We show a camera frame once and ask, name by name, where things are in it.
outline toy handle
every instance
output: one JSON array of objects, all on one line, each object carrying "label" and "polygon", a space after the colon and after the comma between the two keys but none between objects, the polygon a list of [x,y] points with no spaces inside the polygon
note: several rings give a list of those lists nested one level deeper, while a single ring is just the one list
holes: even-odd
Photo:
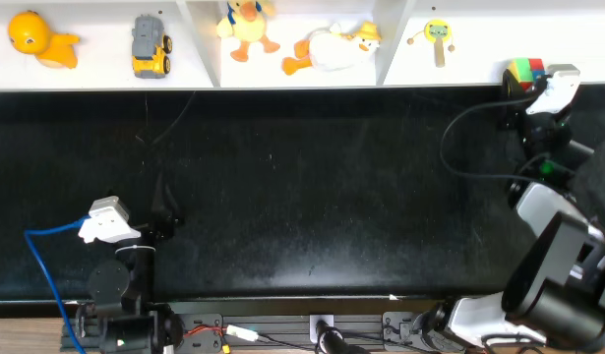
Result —
[{"label": "toy handle", "polygon": [[436,67],[444,68],[445,60],[444,60],[444,40],[441,38],[436,38],[436,42],[433,44],[435,55],[436,55]]}]

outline black table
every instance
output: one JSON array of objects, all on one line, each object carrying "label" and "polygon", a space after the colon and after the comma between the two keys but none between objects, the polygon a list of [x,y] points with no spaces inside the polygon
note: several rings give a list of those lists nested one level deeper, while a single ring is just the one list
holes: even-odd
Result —
[{"label": "black table", "polygon": [[[0,301],[52,299],[25,228],[74,221],[119,196],[144,221],[164,171],[187,223],[156,253],[158,300],[500,291],[535,237],[504,182],[456,178],[440,136],[497,88],[0,94]],[[449,160],[512,172],[496,112],[463,122]],[[575,137],[605,139],[605,86],[578,94]],[[35,244],[64,299],[87,299],[105,244],[75,232]]]}]

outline yellow toy truck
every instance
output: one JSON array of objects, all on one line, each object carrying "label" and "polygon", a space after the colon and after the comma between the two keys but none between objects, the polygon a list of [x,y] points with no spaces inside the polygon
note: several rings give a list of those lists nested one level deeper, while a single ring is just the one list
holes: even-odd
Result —
[{"label": "yellow toy truck", "polygon": [[171,72],[167,54],[173,49],[171,38],[164,34],[164,25],[153,16],[140,16],[132,29],[132,66],[141,79],[162,79]]}]

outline orange duck toy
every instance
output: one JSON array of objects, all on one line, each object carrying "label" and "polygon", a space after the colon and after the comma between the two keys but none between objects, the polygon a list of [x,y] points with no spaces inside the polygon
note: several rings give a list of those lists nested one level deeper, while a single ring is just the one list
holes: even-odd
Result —
[{"label": "orange duck toy", "polygon": [[16,50],[34,54],[37,61],[49,68],[77,66],[73,44],[79,43],[79,37],[54,33],[36,12],[16,15],[9,23],[9,38]]}]

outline plush duck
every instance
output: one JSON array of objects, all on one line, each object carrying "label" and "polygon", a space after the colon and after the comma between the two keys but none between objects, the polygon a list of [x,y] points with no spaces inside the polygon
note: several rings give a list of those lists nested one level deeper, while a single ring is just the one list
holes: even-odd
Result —
[{"label": "plush duck", "polygon": [[275,8],[271,3],[253,0],[228,1],[227,9],[227,17],[218,24],[216,33],[221,38],[234,35],[241,40],[241,47],[230,53],[234,60],[246,62],[250,44],[257,41],[263,44],[266,53],[274,53],[280,49],[280,44],[270,41],[265,35],[267,21],[263,13],[268,16],[275,15]]},{"label": "plush duck", "polygon": [[309,39],[295,44],[294,58],[282,61],[282,70],[293,75],[303,68],[314,67],[322,71],[335,71],[350,68],[368,60],[379,48],[381,37],[377,26],[366,22],[353,35],[341,33],[335,24],[329,30],[317,30]]},{"label": "plush duck", "polygon": [[54,33],[36,12],[16,15],[9,23],[9,38],[16,50],[34,54],[49,68],[73,69],[77,66],[73,44],[79,43],[79,38],[73,34]]}]

